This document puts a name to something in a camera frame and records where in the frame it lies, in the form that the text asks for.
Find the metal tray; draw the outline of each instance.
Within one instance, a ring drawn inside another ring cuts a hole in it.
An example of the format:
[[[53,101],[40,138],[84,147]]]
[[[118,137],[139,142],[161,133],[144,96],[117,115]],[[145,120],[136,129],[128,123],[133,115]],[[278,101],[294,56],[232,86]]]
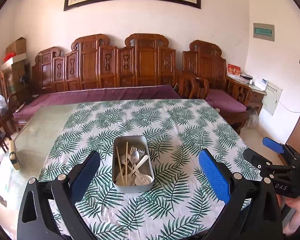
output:
[[[154,184],[154,173],[152,170],[150,158],[148,158],[148,160],[145,163],[143,163],[139,168],[139,171],[142,174],[146,174],[152,177],[153,181],[150,184],[141,185],[141,186],[117,186],[115,184],[115,178],[120,173],[117,152],[115,148],[118,147],[118,151],[120,155],[125,154],[126,142],[128,142],[128,152],[130,152],[132,146],[135,146],[140,150],[144,150],[145,155],[149,155],[147,140],[144,136],[133,135],[133,136],[117,137],[113,143],[114,145],[113,145],[113,158],[112,158],[112,183],[114,184],[117,191],[121,193],[138,193],[138,192],[145,192],[151,190]]]

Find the purple cushion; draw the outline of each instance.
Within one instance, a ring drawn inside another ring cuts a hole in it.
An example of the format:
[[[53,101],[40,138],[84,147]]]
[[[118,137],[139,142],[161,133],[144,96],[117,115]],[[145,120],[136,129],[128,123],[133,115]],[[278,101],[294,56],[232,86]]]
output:
[[[59,92],[38,96],[29,105],[24,106],[18,113],[14,113],[13,117],[29,120],[43,106],[134,99],[180,99],[180,96],[170,85]]]
[[[210,89],[206,101],[213,108],[219,108],[220,112],[239,113],[247,109],[223,90]]]

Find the tablecloth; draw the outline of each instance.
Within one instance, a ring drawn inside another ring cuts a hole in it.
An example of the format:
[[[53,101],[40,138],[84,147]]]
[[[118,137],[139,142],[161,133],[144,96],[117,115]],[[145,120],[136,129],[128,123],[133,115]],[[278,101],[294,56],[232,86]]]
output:
[[[155,174],[152,190],[116,191],[111,180],[113,141],[147,139]],[[101,164],[77,210],[97,239],[182,239],[209,229],[224,203],[202,173],[199,151],[207,148],[231,172],[259,180],[244,160],[238,134],[204,100],[163,99],[78,104],[56,139],[39,180],[52,180],[97,150]],[[55,203],[58,227],[67,234]]]

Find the plastic bag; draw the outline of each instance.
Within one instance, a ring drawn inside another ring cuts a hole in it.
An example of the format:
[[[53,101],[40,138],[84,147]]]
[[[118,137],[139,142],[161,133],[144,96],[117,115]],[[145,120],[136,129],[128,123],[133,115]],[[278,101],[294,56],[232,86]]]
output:
[[[6,100],[2,95],[0,95],[0,115],[4,115],[6,111],[8,110],[8,106],[6,103]]]

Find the chopstick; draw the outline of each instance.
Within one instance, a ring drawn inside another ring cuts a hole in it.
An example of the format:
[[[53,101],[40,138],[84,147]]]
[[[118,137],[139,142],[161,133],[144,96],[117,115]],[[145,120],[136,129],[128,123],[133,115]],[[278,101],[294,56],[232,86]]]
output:
[[[126,183],[125,186],[128,185],[128,142],[126,143]]]
[[[126,186],[126,183],[123,180],[123,174],[122,174],[122,169],[121,169],[121,162],[120,162],[120,155],[119,155],[118,147],[116,146],[115,149],[117,150],[117,157],[118,157],[118,163],[119,163],[119,168],[120,168],[121,179],[123,181],[123,184]]]

